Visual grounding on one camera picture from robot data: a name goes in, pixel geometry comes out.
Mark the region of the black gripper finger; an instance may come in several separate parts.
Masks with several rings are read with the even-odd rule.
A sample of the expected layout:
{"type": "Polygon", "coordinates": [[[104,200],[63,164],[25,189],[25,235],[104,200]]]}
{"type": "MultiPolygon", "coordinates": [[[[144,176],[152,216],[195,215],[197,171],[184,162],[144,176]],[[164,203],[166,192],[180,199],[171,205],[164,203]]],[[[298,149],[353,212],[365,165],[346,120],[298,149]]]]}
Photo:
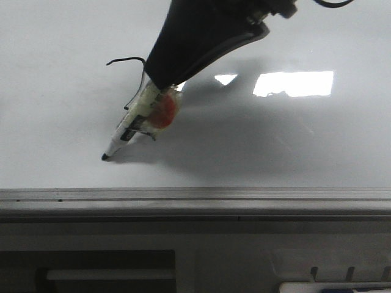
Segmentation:
{"type": "Polygon", "coordinates": [[[265,38],[247,1],[172,1],[145,71],[158,89],[178,85],[227,53],[265,38]]]}

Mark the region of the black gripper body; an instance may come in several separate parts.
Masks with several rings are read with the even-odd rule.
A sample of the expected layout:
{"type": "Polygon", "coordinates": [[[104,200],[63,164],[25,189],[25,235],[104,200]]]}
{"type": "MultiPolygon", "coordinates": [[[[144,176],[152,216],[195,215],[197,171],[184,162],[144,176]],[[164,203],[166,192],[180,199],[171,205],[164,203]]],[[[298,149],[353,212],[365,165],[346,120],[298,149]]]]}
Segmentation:
{"type": "Polygon", "coordinates": [[[246,8],[246,19],[250,24],[260,24],[268,15],[279,14],[285,19],[297,12],[295,1],[290,0],[257,0],[249,1],[246,8]]]}

